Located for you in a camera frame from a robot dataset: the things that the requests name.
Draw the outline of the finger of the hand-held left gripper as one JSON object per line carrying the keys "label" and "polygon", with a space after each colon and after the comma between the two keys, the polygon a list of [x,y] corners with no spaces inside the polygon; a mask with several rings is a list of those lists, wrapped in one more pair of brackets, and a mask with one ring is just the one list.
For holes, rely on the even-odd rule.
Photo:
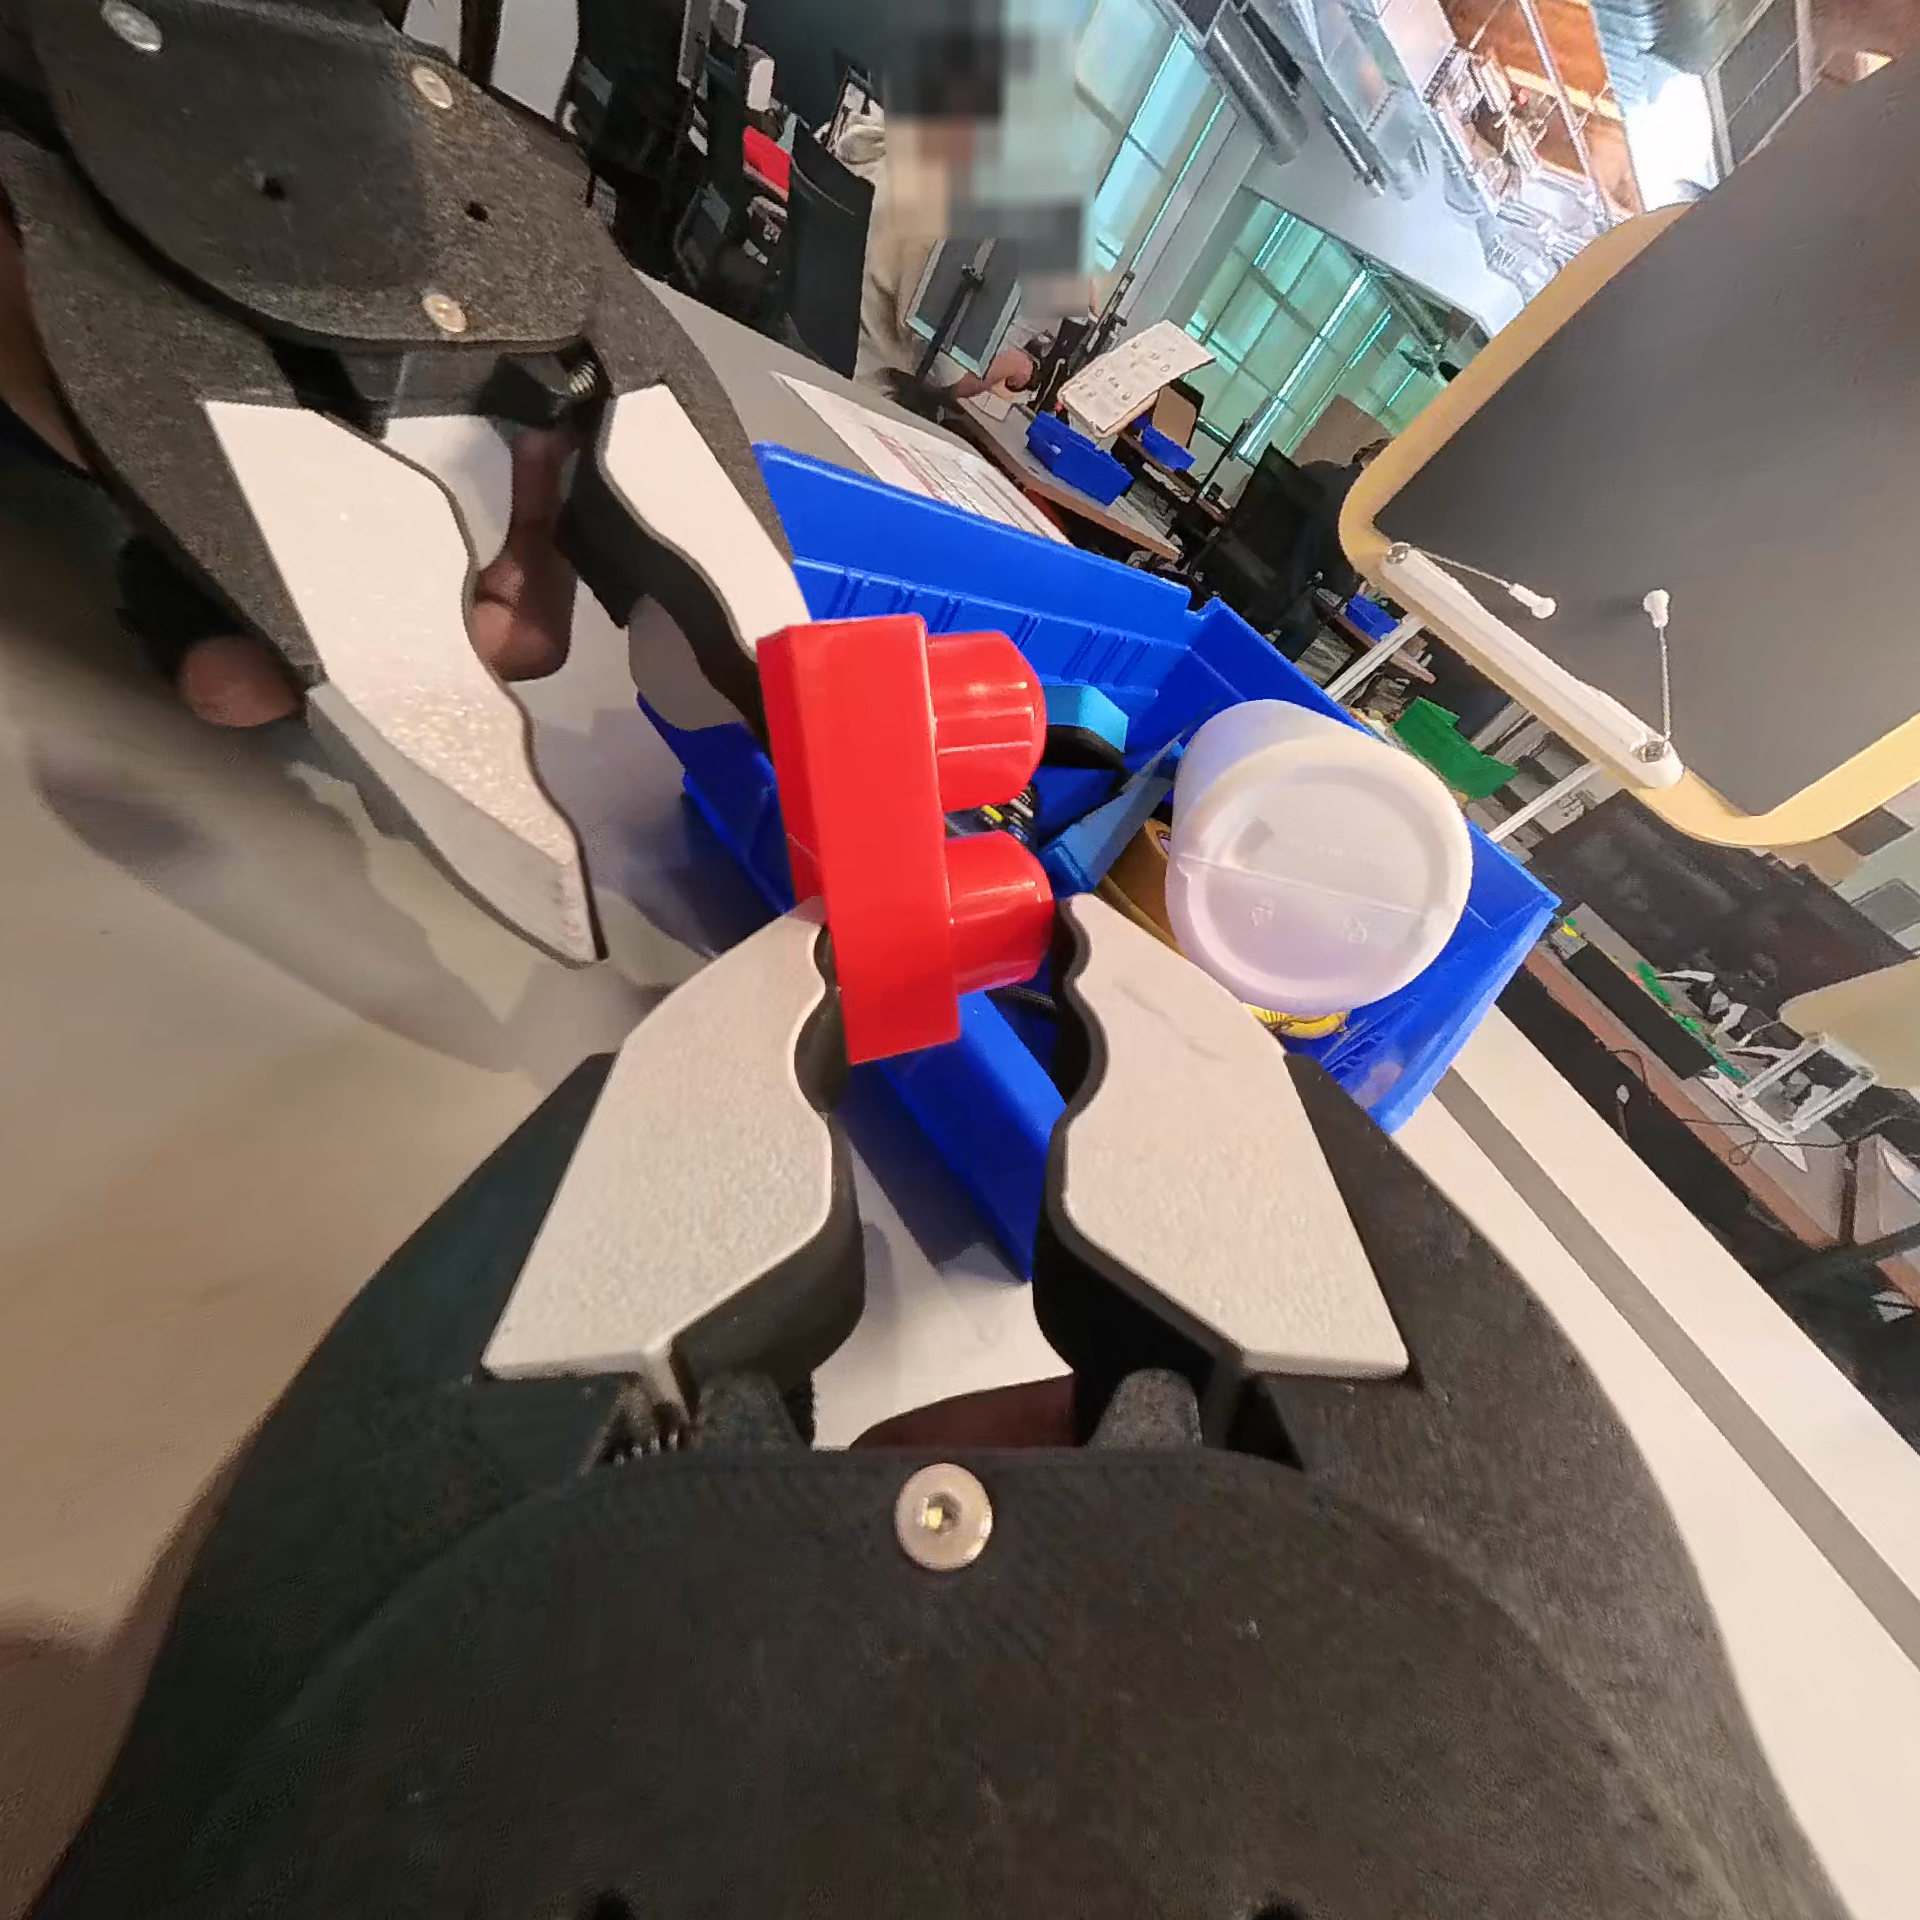
{"label": "finger of the hand-held left gripper", "polygon": [[509,531],[509,441],[486,417],[398,417],[378,441],[316,409],[204,402],[316,658],[306,710],[494,920],[566,964],[603,957],[580,837],[525,706],[469,632],[483,536]]}
{"label": "finger of the hand-held left gripper", "polygon": [[565,506],[565,553],[625,635],[642,706],[669,730],[765,741],[754,650],[807,623],[799,577],[670,388],[612,396]]}

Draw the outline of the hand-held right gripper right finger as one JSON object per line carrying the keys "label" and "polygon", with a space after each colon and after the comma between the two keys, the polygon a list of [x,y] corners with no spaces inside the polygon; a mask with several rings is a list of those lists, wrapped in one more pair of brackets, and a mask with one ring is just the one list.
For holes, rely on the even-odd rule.
{"label": "hand-held right gripper right finger", "polygon": [[1269,1377],[1398,1380],[1411,1356],[1294,1057],[1112,903],[1059,907],[1064,1112],[1046,1138],[1035,1318],[1092,1428],[1134,1376],[1233,1428]]}

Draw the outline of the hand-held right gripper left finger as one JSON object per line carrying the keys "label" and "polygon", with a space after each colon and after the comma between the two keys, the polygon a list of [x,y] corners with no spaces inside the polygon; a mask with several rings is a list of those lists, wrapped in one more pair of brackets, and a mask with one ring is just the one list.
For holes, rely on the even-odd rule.
{"label": "hand-held right gripper left finger", "polygon": [[617,1047],[483,1349],[494,1377],[719,1377],[799,1393],[868,1301],[837,1109],[847,1040],[805,900],[691,974]]}

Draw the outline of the blue plastic bin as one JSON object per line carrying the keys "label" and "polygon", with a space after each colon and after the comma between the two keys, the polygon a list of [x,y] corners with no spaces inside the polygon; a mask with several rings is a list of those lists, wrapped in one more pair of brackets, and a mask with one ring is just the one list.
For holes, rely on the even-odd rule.
{"label": "blue plastic bin", "polygon": [[[930,635],[1000,632],[1046,687],[1094,687],[1126,715],[1127,771],[1243,701],[1339,715],[1220,600],[1195,612],[1174,581],[786,447],[758,442],[754,456],[812,618],[918,615]],[[1400,993],[1355,1008],[1332,1036],[1306,1044],[1387,1130],[1450,1068],[1561,913],[1523,862],[1478,828],[1467,837],[1473,875],[1450,943]],[[1046,1136],[1064,1112],[1050,1067],[1052,1036],[1035,1012],[1003,1012],[974,993],[959,1001],[952,1044],[869,1068],[979,1206],[1021,1280],[1032,1273]]]}

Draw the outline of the red toy building block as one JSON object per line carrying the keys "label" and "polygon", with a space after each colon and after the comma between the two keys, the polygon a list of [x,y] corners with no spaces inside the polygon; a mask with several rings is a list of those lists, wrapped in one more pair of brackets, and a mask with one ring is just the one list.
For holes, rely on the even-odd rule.
{"label": "red toy building block", "polygon": [[1052,943],[1052,887],[1005,828],[1046,741],[1043,685],[1000,632],[918,615],[799,623],[754,647],[789,870],[817,900],[847,1060],[956,1040],[967,993],[1017,987]]}

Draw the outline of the person's left hand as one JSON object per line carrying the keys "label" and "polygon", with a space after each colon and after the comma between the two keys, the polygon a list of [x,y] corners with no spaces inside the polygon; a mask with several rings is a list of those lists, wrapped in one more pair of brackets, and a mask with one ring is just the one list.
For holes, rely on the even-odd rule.
{"label": "person's left hand", "polygon": [[[511,442],[511,510],[499,553],[479,569],[469,612],[473,650],[503,682],[545,680],[566,663],[579,576],[558,548],[576,438],[521,427]],[[215,726],[298,719],[306,692],[256,637],[203,637],[177,663],[179,701]]]}

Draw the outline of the printed paper sheet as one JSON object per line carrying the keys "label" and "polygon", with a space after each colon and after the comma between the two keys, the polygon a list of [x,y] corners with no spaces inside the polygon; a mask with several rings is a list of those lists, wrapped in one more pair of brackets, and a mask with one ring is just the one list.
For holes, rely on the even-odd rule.
{"label": "printed paper sheet", "polygon": [[886,417],[847,396],[778,374],[792,396],[824,424],[824,433],[879,480],[1046,541],[1066,532],[987,456],[935,427]]}

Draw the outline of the white plastic cup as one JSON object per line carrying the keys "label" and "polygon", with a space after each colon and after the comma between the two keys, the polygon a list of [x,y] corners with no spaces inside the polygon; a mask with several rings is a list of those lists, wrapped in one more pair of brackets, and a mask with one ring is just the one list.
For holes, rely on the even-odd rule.
{"label": "white plastic cup", "polygon": [[1344,1016],[1403,991],[1450,943],[1473,841],[1449,789],[1367,726],[1240,701],[1185,743],[1165,915],[1240,1001]]}

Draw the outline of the blue plastic part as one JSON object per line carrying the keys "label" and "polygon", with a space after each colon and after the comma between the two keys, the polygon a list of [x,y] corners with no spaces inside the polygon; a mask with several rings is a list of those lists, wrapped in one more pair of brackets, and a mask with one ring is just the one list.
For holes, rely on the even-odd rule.
{"label": "blue plastic part", "polygon": [[1038,865],[1054,897],[1097,890],[1147,816],[1171,797],[1185,751],[1182,738],[1168,741],[1139,771],[1126,774],[1108,799],[1042,841]]}

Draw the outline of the small blue bin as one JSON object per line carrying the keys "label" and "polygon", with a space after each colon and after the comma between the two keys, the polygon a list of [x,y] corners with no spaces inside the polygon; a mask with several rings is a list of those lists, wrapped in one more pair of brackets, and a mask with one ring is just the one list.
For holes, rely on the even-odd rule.
{"label": "small blue bin", "polygon": [[1064,487],[1112,508],[1134,475],[1088,434],[1054,413],[1035,413],[1025,433],[1029,456]]}

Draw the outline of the dotted paper sign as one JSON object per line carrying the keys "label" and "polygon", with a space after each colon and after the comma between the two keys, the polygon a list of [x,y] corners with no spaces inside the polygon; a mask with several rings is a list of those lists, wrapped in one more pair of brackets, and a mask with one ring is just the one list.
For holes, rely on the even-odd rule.
{"label": "dotted paper sign", "polygon": [[1092,441],[1112,438],[1147,413],[1168,383],[1206,365],[1212,365],[1212,347],[1182,322],[1161,320],[1073,374],[1059,406]]}

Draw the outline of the green plastic item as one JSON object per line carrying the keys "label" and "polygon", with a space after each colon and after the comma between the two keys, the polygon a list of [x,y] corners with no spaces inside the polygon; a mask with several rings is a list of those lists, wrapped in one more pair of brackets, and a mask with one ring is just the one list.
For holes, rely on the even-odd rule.
{"label": "green plastic item", "polygon": [[1411,698],[1393,720],[1393,731],[1456,799],[1490,799],[1519,774],[1516,764],[1473,747],[1456,712],[1429,698]]}

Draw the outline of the white light bar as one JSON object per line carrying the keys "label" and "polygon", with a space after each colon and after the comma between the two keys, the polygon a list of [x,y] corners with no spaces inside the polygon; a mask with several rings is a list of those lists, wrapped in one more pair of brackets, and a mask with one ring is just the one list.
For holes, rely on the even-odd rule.
{"label": "white light bar", "polygon": [[1662,724],[1657,726],[1624,706],[1619,695],[1551,658],[1537,640],[1483,600],[1478,590],[1494,590],[1502,602],[1522,609],[1534,625],[1558,615],[1556,598],[1498,573],[1435,556],[1411,541],[1390,541],[1369,577],[1567,743],[1579,743],[1582,754],[1602,769],[1638,789],[1669,789],[1683,776],[1687,769],[1672,747],[1668,591],[1647,594],[1662,666]]}

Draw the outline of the black board wooden rim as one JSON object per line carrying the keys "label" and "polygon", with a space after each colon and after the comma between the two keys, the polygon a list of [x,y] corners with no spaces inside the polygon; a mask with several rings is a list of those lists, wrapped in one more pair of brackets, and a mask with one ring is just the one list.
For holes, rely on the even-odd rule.
{"label": "black board wooden rim", "polygon": [[1668,591],[1687,771],[1619,779],[1680,833],[1800,848],[1918,786],[1918,55],[1592,240],[1355,480],[1339,536],[1373,587],[1411,541],[1556,598],[1534,625],[1478,590],[1657,726]]}

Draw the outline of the silver ceiling duct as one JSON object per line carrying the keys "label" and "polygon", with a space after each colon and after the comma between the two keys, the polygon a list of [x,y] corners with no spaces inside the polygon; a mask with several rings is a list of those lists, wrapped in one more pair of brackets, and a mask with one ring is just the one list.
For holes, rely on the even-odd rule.
{"label": "silver ceiling duct", "polygon": [[1438,160],[1429,89],[1456,51],[1439,2],[1178,2],[1200,58],[1299,156],[1324,131],[1352,177],[1410,200]]}

